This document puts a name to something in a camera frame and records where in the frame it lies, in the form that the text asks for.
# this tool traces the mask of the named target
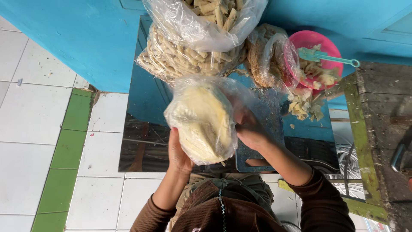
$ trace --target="clear plastic bag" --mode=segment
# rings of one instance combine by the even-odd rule
[[[219,163],[237,148],[234,114],[253,99],[234,79],[185,75],[176,80],[164,117],[178,128],[182,149],[197,165]]]
[[[155,24],[150,26],[147,47],[136,63],[171,86],[175,78],[186,74],[224,76],[242,63],[247,50],[242,43],[228,52],[199,52],[166,39]]]
[[[142,1],[153,22],[164,31],[169,41],[203,52],[227,52],[240,46],[259,23],[267,5],[267,0],[245,0],[240,10],[236,11],[234,26],[227,31],[216,23],[198,16],[190,9],[190,5],[194,2],[192,0]],[[234,7],[238,7],[244,0],[230,1],[235,2]]]
[[[298,53],[285,30],[269,24],[257,27],[248,39],[248,68],[256,86],[290,94],[298,85]]]

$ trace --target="bag of snacks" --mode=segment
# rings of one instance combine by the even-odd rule
[[[296,64],[297,51],[290,43],[285,30],[269,24],[262,24],[253,33],[253,41],[247,41],[248,64],[257,87],[274,88],[289,94],[298,81],[294,79],[288,67],[299,72]]]
[[[243,43],[228,52],[202,52],[182,47],[167,40],[155,24],[150,26],[147,48],[136,63],[171,86],[185,74],[224,76],[247,56]]]
[[[202,52],[240,46],[259,23],[267,0],[143,0],[167,40]]]

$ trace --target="hand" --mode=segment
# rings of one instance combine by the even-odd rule
[[[190,174],[194,162],[183,151],[179,142],[179,131],[172,127],[169,136],[169,168],[175,171]]]
[[[237,137],[249,148],[259,151],[271,142],[263,126],[254,113],[244,107],[235,113]]]

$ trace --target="teal spatula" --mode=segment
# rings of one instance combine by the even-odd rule
[[[309,48],[301,47],[298,49],[299,57],[305,60],[320,62],[321,59],[335,61],[344,64],[350,64],[353,67],[359,67],[361,63],[356,59],[342,59],[337,57],[330,57],[326,52],[320,52]]]

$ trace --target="white floor tile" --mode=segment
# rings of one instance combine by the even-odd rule
[[[65,230],[65,232],[116,232],[116,230]]]
[[[13,81],[23,83],[73,87],[76,73],[42,48],[29,40],[21,57]]]
[[[83,77],[81,77],[79,74],[76,75],[76,80],[73,85],[73,88],[78,88],[78,89],[88,89],[89,88],[89,82],[85,80]]]
[[[88,131],[77,175],[124,177],[117,172],[122,138],[122,133]]]
[[[1,107],[1,104],[3,103],[4,97],[6,96],[9,85],[10,85],[10,82],[0,81],[0,107]]]
[[[295,194],[278,187],[277,183],[267,183],[274,195],[272,210],[279,220],[285,220],[298,225]]]
[[[0,108],[0,141],[56,144],[71,91],[11,84]]]
[[[353,223],[355,224],[355,228],[357,230],[367,230],[368,229],[368,227],[366,226],[364,217],[361,217],[353,213],[349,213],[349,217],[351,217]]]
[[[0,215],[0,231],[30,232],[34,215]]]
[[[78,177],[67,217],[67,229],[115,230],[123,181],[123,178]]]
[[[128,97],[124,93],[101,93],[91,111],[87,130],[123,132]]]
[[[0,142],[0,213],[36,214],[54,148]]]
[[[0,30],[0,80],[12,80],[27,40],[23,33]]]
[[[126,179],[120,204],[117,229],[130,229],[140,210],[156,191],[162,180]]]
[[[9,21],[7,21],[5,18],[1,16],[0,16],[0,30],[20,32],[19,29],[17,29],[15,26],[9,23]]]
[[[166,174],[166,172],[164,172],[164,173],[127,172],[125,177],[126,178],[144,178],[144,179],[163,179],[165,174]]]
[[[266,174],[266,173],[260,173],[260,177],[262,178],[263,181],[265,182],[278,182],[278,179],[282,178],[280,174]]]

